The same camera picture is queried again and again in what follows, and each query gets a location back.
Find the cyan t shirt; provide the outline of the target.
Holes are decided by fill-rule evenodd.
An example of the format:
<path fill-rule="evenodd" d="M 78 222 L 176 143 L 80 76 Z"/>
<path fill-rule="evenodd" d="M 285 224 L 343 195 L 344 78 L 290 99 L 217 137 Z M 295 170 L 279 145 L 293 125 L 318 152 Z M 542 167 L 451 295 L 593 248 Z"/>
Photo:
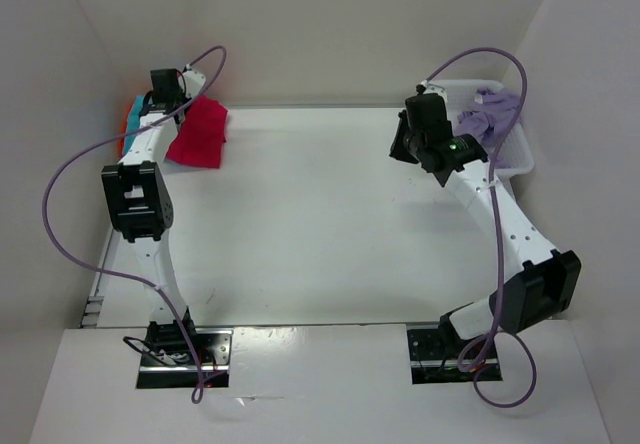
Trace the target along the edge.
<path fill-rule="evenodd" d="M 127 117 L 124 120 L 123 124 L 123 133 L 128 133 L 140 128 L 140 112 L 142 111 L 145 105 L 144 95 L 137 95 L 135 99 L 132 101 L 130 110 L 128 111 Z M 120 143 L 120 152 L 121 155 L 124 156 L 131 148 L 133 140 L 135 139 L 135 135 L 125 137 Z"/>

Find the orange t shirt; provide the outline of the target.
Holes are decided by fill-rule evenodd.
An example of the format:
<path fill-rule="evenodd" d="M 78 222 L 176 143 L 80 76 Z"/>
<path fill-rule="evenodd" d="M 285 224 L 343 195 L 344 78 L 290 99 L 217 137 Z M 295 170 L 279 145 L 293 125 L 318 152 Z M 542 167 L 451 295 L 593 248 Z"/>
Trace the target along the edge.
<path fill-rule="evenodd" d="M 128 129 L 128 119 L 129 119 L 129 115 L 131 113 L 131 109 L 134 105 L 135 101 L 132 100 L 130 101 L 127 105 L 126 105 L 126 110 L 124 111 L 123 114 L 123 118 L 121 120 L 120 126 L 119 126 L 119 130 L 118 133 L 119 134 L 124 134 L 127 132 Z M 116 149 L 117 149 L 117 155 L 119 157 L 121 157 L 123 155 L 123 150 L 124 150 L 124 143 L 125 143 L 125 139 L 123 137 L 121 137 L 117 142 L 116 142 Z"/>

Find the magenta t shirt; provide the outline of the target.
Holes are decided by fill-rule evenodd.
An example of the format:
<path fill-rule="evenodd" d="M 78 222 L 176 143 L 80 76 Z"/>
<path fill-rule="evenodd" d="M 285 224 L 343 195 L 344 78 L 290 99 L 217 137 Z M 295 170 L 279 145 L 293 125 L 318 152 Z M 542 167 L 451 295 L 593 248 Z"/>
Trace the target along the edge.
<path fill-rule="evenodd" d="M 226 143 L 228 110 L 208 97 L 198 98 L 186 114 L 165 158 L 194 168 L 219 169 Z"/>

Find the lavender t shirt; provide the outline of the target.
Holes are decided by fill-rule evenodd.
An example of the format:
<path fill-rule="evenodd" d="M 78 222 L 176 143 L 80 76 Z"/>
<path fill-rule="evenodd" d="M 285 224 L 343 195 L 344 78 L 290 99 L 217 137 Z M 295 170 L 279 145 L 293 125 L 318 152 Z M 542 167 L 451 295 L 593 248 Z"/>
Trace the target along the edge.
<path fill-rule="evenodd" d="M 509 123 L 519 104 L 520 96 L 507 89 L 478 88 L 468 108 L 457 116 L 454 134 L 468 134 L 483 147 L 494 147 L 508 134 Z"/>

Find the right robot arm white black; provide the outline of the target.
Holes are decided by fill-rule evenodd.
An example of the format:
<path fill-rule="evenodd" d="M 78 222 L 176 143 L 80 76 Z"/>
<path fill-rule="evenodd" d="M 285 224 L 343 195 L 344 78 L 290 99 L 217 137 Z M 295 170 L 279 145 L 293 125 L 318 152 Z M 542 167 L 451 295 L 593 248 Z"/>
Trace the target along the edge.
<path fill-rule="evenodd" d="M 579 257 L 559 251 L 537 231 L 502 182 L 490 176 L 490 158 L 474 137 L 454 134 L 441 94 L 406 99 L 390 155 L 433 175 L 500 246 L 501 289 L 441 317 L 443 353 L 462 356 L 492 329 L 517 334 L 569 308 Z"/>

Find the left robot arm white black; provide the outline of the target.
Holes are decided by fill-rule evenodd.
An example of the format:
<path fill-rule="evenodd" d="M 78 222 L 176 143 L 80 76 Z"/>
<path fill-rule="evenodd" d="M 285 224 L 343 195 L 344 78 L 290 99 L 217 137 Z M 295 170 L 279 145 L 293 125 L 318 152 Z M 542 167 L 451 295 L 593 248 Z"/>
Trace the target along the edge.
<path fill-rule="evenodd" d="M 120 161 L 103 168 L 101 179 L 112 226 L 132 246 L 142 277 L 152 283 L 147 292 L 152 313 L 140 351 L 153 365 L 174 366 L 192 361 L 200 341 L 170 255 L 174 209 L 159 166 L 166 152 L 161 134 L 160 126 L 139 131 Z"/>

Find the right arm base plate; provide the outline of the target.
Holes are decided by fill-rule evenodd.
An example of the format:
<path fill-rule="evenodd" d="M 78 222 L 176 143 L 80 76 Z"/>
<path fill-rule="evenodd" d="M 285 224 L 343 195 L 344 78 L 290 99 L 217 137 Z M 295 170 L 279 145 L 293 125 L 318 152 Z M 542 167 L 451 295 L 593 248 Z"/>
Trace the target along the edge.
<path fill-rule="evenodd" d="M 472 382 L 478 370 L 482 370 L 480 382 L 502 380 L 495 347 L 490 349 L 480 367 L 463 373 L 457 367 L 459 352 L 445 345 L 436 323 L 409 324 L 406 337 L 414 385 Z"/>

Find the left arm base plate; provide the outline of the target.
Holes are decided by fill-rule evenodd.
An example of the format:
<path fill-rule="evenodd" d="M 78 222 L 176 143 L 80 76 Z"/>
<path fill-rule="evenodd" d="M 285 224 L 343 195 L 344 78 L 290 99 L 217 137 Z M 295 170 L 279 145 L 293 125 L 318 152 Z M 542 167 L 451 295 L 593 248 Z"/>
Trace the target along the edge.
<path fill-rule="evenodd" d="M 231 344 L 230 328 L 197 328 L 193 344 L 202 366 L 206 388 L 226 388 L 229 384 Z M 148 339 L 128 338 L 140 355 L 136 388 L 193 389 L 198 375 L 192 355 L 186 346 L 177 350 L 152 350 Z"/>

